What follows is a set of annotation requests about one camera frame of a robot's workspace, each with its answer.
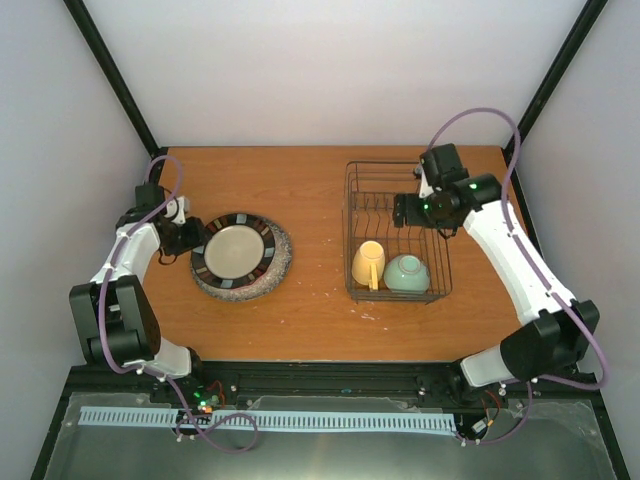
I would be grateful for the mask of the light green ceramic bowl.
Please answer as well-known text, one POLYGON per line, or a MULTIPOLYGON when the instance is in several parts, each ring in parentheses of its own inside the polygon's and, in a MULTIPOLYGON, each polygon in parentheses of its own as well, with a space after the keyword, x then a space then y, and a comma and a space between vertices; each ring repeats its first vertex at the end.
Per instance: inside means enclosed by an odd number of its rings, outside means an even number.
POLYGON ((407 294, 424 294, 431 283, 426 265, 418 257, 409 254, 398 255, 390 260, 383 279, 391 291, 407 294))

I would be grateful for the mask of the yellow mug white inside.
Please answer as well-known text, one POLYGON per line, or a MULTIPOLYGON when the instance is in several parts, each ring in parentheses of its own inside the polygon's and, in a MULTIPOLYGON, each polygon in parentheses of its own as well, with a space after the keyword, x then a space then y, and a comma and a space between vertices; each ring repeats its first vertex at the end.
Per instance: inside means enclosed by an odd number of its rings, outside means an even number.
POLYGON ((351 266, 353 280, 371 291, 379 290, 386 264, 383 246, 373 240, 363 242, 356 250, 351 266))

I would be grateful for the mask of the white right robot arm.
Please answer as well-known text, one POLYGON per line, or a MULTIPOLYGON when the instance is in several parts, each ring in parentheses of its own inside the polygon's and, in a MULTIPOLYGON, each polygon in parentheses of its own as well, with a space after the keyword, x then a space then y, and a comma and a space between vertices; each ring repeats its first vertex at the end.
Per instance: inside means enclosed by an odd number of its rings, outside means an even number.
POLYGON ((592 301, 577 300, 552 274, 500 181, 490 173, 470 175, 452 144, 423 153, 415 174, 419 191, 394 198, 395 226, 433 229, 443 237, 464 229, 505 286, 520 323, 497 346, 458 361, 458 389, 550 379, 582 360, 599 311, 592 301))

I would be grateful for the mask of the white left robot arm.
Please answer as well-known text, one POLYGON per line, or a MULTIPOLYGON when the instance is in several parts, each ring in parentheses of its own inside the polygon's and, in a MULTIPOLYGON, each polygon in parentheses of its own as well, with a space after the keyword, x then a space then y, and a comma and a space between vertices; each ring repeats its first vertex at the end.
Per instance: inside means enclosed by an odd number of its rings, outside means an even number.
POLYGON ((206 395, 208 378, 194 368, 192 349, 163 337, 143 289, 154 257, 175 259, 204 244, 204 225, 189 210, 184 196, 152 183, 137 186, 105 263, 71 289, 69 303, 87 364, 172 378, 174 392, 193 403, 206 395))

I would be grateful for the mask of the brown rimmed beige plate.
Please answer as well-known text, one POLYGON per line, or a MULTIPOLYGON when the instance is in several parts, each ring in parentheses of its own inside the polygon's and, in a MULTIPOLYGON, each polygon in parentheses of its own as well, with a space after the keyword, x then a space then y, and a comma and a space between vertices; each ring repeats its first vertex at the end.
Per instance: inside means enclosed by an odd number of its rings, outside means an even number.
POLYGON ((204 227, 204 243, 194 248, 190 269, 204 291, 232 291, 253 285, 271 266, 275 228, 261 216, 230 213, 204 227))

